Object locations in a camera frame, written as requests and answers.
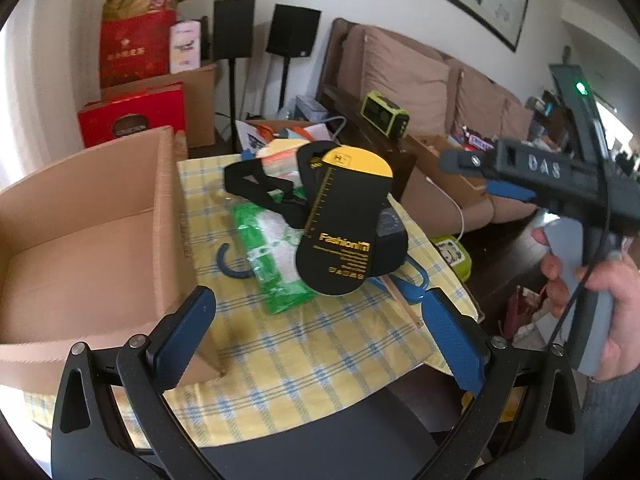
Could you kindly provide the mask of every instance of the black speaker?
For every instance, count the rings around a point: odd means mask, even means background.
[[[320,10],[277,4],[267,52],[282,57],[309,57],[316,42]]]
[[[213,61],[251,57],[255,0],[213,2]]]

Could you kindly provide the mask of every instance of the person's pants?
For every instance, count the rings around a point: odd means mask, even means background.
[[[582,404],[584,473],[611,450],[640,405],[640,368],[607,383],[589,383]]]

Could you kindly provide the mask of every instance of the ceiling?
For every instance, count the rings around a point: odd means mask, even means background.
[[[591,88],[613,108],[617,117],[640,138],[640,70],[626,57],[581,28],[566,24],[577,59]]]

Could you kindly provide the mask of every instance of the gray handle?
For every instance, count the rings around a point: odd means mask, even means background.
[[[562,218],[544,228],[551,250],[562,261],[561,278],[569,294],[578,287],[576,271],[593,258],[600,238],[598,230],[585,233],[580,222]],[[609,241],[607,259],[620,258],[618,238]],[[602,351],[609,335],[614,298],[609,292],[585,291],[572,306],[556,342],[566,345],[571,366],[594,377],[600,367]]]

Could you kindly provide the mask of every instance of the green led indicator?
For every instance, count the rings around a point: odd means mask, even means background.
[[[589,95],[589,91],[587,90],[587,85],[585,85],[583,82],[579,82],[578,84],[576,84],[575,86],[578,89],[578,92],[580,92],[582,95]]]

